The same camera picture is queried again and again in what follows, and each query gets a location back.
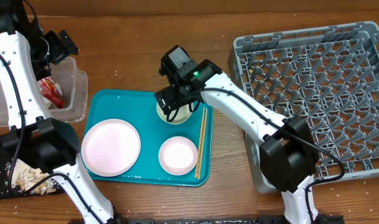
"clear plastic container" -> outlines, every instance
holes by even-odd
[[[52,80],[62,89],[62,109],[51,106],[51,115],[67,123],[83,121],[87,109],[88,80],[87,74],[76,66],[76,60],[67,57],[58,65],[51,65]],[[0,84],[0,127],[8,126],[7,103]]]

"wooden surface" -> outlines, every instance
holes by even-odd
[[[167,79],[156,69],[175,44],[193,59],[208,58],[228,71],[234,37],[357,21],[379,25],[379,11],[41,19],[46,29],[66,29],[79,46],[75,58],[88,74],[89,99],[105,88],[160,90]],[[85,123],[73,125],[80,138]],[[0,128],[0,134],[6,131]],[[253,187],[243,138],[237,125],[215,112],[210,178],[199,188],[96,184],[126,218],[283,214],[280,194],[259,194]],[[314,198],[320,213],[345,215],[346,223],[379,223],[379,178],[317,186]],[[66,223],[73,218],[80,214],[66,195],[0,201],[0,223]]]
[[[30,0],[43,16],[139,16],[379,10],[379,0]]]

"plastic bin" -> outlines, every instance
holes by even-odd
[[[87,109],[88,81],[87,74],[76,66],[76,60],[67,57],[58,65],[51,65],[52,80],[62,89],[63,108],[54,109],[51,106],[51,115],[67,123],[83,121]],[[0,84],[0,127],[8,126],[7,104]]]
[[[379,27],[374,22],[238,37],[228,59],[232,80],[265,107],[307,120],[317,146],[345,166],[340,180],[379,176]],[[246,135],[256,189],[275,188]],[[339,173],[323,154],[317,179]]]

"red snack bag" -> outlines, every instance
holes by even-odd
[[[59,109],[62,109],[63,101],[60,99],[60,93],[55,86],[51,77],[43,78],[37,82],[40,87],[41,95],[46,97],[49,101],[55,104]]]

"wooden table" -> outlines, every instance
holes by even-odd
[[[89,99],[105,88],[160,90],[167,79],[156,69],[160,58],[175,44],[183,46],[198,62],[208,58],[228,71],[227,58],[235,37],[358,21],[379,25],[379,11],[40,20],[48,30],[66,29],[79,46],[80,55],[75,58],[88,74]],[[80,138],[85,123],[73,125]],[[0,128],[0,134],[6,131]],[[282,215],[280,194],[265,195],[255,190],[243,140],[243,131],[216,111],[211,173],[205,185],[96,184],[126,218]],[[319,213],[344,215],[346,223],[379,223],[379,178],[317,186],[314,199]],[[81,215],[65,194],[0,200],[0,223],[67,223],[73,218]]]

